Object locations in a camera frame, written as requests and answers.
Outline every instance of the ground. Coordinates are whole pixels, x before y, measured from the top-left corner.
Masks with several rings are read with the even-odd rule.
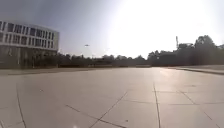
[[[222,75],[121,68],[0,82],[5,128],[224,128]]]

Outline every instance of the distant structure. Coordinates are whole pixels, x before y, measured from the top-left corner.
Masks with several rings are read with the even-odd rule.
[[[178,47],[179,47],[179,42],[178,42],[178,36],[176,36],[176,47],[177,47],[177,49],[178,49]]]
[[[176,47],[177,47],[177,49],[180,48],[180,45],[193,46],[193,43],[180,43],[180,42],[178,41],[178,36],[176,36]]]
[[[219,49],[224,49],[224,44],[218,46]]]
[[[0,21],[0,68],[19,68],[24,60],[57,54],[59,32],[37,25]]]

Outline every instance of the sunlight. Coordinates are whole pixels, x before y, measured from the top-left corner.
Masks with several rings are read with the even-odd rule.
[[[201,2],[123,1],[113,18],[107,54],[131,57],[142,54],[146,57],[156,49],[172,51],[176,48],[176,36],[180,36],[183,42],[194,43],[200,34],[213,32],[212,21],[205,13],[208,10]]]

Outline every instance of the sky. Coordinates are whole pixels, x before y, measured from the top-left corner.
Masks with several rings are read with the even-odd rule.
[[[223,0],[0,0],[0,20],[60,32],[59,52],[146,57],[209,35],[224,43]]]

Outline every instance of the white building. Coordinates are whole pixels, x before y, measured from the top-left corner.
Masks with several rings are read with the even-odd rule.
[[[0,21],[0,67],[15,56],[20,65],[24,58],[37,54],[55,54],[59,46],[59,32],[37,25]]]
[[[58,50],[59,32],[37,25],[0,21],[0,45]]]

